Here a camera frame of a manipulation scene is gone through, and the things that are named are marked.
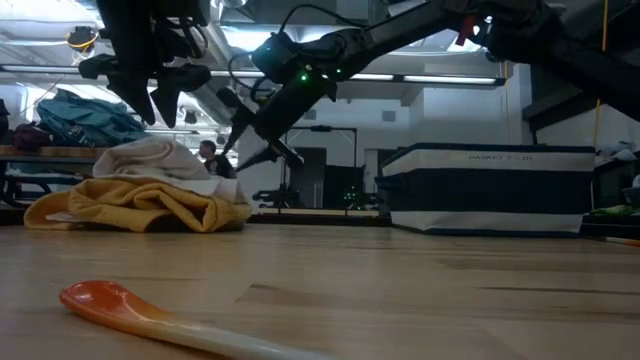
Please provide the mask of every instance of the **doorway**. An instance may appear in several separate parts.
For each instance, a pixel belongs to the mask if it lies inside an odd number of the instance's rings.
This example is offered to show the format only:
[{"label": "doorway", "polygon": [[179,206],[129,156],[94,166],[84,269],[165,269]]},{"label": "doorway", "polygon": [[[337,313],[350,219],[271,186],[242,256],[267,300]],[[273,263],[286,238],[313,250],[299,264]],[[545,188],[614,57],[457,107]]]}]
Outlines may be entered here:
[{"label": "doorway", "polygon": [[291,170],[289,183],[300,194],[299,208],[322,209],[324,176],[327,166],[326,148],[295,148],[304,158],[304,166]]}]

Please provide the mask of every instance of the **person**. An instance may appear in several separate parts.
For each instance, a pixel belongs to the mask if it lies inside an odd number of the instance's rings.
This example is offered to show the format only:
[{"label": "person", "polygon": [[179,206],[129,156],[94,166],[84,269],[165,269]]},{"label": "person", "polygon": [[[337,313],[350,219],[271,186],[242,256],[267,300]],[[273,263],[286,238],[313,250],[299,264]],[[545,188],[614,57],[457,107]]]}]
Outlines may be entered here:
[{"label": "person", "polygon": [[210,140],[200,142],[200,156],[205,159],[204,167],[209,174],[222,176],[227,179],[235,179],[236,172],[224,155],[216,155],[216,144]]}]

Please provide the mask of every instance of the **white bin with black stripe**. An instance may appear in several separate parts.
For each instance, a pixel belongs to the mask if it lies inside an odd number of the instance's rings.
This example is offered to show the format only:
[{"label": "white bin with black stripe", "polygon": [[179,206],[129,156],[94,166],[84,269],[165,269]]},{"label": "white bin with black stripe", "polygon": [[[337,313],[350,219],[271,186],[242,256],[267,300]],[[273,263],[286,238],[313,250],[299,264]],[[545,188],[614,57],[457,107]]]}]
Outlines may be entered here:
[{"label": "white bin with black stripe", "polygon": [[592,147],[422,143],[383,164],[394,225],[429,234],[575,236]]}]

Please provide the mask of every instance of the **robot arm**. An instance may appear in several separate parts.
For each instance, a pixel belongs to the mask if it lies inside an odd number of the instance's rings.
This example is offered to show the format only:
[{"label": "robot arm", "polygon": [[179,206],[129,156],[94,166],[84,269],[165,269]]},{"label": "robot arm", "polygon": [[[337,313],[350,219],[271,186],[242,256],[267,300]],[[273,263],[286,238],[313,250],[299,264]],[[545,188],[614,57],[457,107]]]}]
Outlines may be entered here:
[{"label": "robot arm", "polygon": [[[112,90],[151,120],[146,82],[156,78],[159,87],[151,97],[163,117],[175,119],[179,92],[199,87],[210,74],[202,66],[162,65],[188,50],[171,33],[176,24],[167,18],[204,25],[209,0],[97,3],[116,56],[100,55],[81,63],[81,74],[106,74]],[[480,28],[478,34],[474,26]],[[279,139],[305,112],[324,96],[335,101],[337,83],[374,59],[444,29],[459,32],[459,41],[468,38],[485,46],[496,58],[540,65],[640,121],[640,68],[570,38],[559,15],[543,0],[431,0],[379,24],[342,29],[310,43],[296,43],[282,30],[272,34],[253,52],[252,60],[266,78],[283,87],[255,113],[230,89],[219,91],[220,100],[236,110],[225,152],[252,126],[268,146],[238,170],[279,156],[291,167],[301,165],[302,158]]]},{"label": "robot arm", "polygon": [[[480,27],[478,34],[474,26]],[[324,96],[335,101],[337,82],[374,59],[444,29],[485,46],[497,58],[540,65],[640,121],[640,68],[571,39],[559,15],[542,0],[432,0],[368,28],[339,30],[310,43],[295,43],[284,32],[272,34],[252,60],[283,87],[255,114],[244,108],[233,119],[244,128],[253,126],[269,145],[239,169],[279,156],[289,166],[302,164],[279,139],[305,112]],[[229,148],[240,132],[229,139]]]}]

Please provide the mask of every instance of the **crumpled fabric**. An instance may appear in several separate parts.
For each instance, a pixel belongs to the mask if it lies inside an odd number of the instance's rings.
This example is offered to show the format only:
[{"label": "crumpled fabric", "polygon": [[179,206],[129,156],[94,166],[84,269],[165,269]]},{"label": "crumpled fabric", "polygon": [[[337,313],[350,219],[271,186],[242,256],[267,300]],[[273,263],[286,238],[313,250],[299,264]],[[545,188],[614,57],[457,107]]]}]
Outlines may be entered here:
[{"label": "crumpled fabric", "polygon": [[251,206],[201,196],[149,179],[88,179],[36,200],[28,229],[81,230],[90,224],[134,232],[240,230]]},{"label": "crumpled fabric", "polygon": [[189,148],[160,136],[106,150],[93,166],[93,176],[113,175],[166,175],[183,180],[211,177]]},{"label": "crumpled fabric", "polygon": [[54,146],[112,147],[148,136],[142,124],[127,114],[124,103],[83,99],[58,89],[36,110],[40,127],[54,135]]},{"label": "crumpled fabric", "polygon": [[20,151],[35,152],[42,146],[51,145],[51,134],[38,128],[35,123],[20,124],[13,132],[13,147]]}]

